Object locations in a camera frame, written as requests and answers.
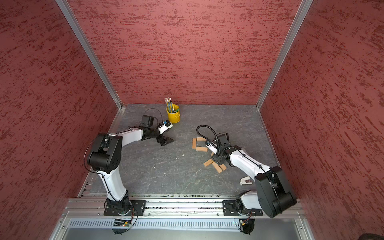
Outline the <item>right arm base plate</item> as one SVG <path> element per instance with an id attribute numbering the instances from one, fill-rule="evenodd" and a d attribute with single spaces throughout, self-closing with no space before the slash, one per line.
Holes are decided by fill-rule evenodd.
<path id="1" fill-rule="evenodd" d="M 246 209 L 244 205 L 236 200 L 222 201 L 223 213 L 225 217 L 261 217 L 263 211 L 260 209 Z"/>

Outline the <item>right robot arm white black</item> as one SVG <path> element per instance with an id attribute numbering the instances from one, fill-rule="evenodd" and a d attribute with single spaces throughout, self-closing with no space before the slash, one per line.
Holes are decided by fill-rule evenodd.
<path id="1" fill-rule="evenodd" d="M 297 204 L 297 197 L 286 174 L 279 166 L 270 167 L 252 158 L 245 150 L 229 143 L 228 134 L 220 134 L 214 141 L 205 141 L 214 155 L 214 162 L 228 162 L 231 167 L 242 170 L 255 184 L 254 191 L 237 196 L 239 214 L 248 215 L 251 210 L 261 210 L 274 218 Z"/>

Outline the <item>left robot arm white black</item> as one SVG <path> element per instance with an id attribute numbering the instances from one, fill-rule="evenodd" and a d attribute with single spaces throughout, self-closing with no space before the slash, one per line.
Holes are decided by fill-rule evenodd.
<path id="1" fill-rule="evenodd" d="M 154 128 L 154 119 L 152 116 L 143 115 L 142 121 L 137 127 L 118 133 L 100 133 L 94 139 L 87 164 L 91 166 L 92 173 L 101 177 L 107 191 L 106 214 L 125 216 L 134 210 L 119 172 L 122 148 L 133 142 L 147 139 L 156 139 L 161 146 L 174 141 L 164 136 L 164 133 L 171 129 L 173 124 L 169 120 L 165 120 Z"/>

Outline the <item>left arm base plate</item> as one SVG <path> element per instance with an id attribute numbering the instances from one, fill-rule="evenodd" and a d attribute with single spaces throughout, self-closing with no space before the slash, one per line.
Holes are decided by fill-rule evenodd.
<path id="1" fill-rule="evenodd" d="M 146 203 L 147 201 L 145 200 L 127 200 L 115 202 L 107 199 L 105 202 L 104 216 L 143 216 Z"/>

